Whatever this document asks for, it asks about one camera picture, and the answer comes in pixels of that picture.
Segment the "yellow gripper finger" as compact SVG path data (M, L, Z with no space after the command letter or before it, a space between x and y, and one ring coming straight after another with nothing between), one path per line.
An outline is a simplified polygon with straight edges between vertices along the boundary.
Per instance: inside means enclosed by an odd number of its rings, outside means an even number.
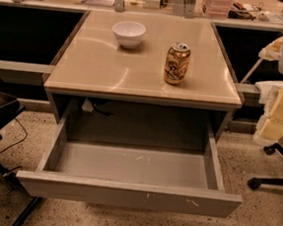
M264 114L258 120L253 140L270 146L283 137L283 87L272 86L266 97Z
M272 43L268 44L258 53L258 57L268 61L279 60L281 56L280 51L282 48L282 43L283 37L275 39Z

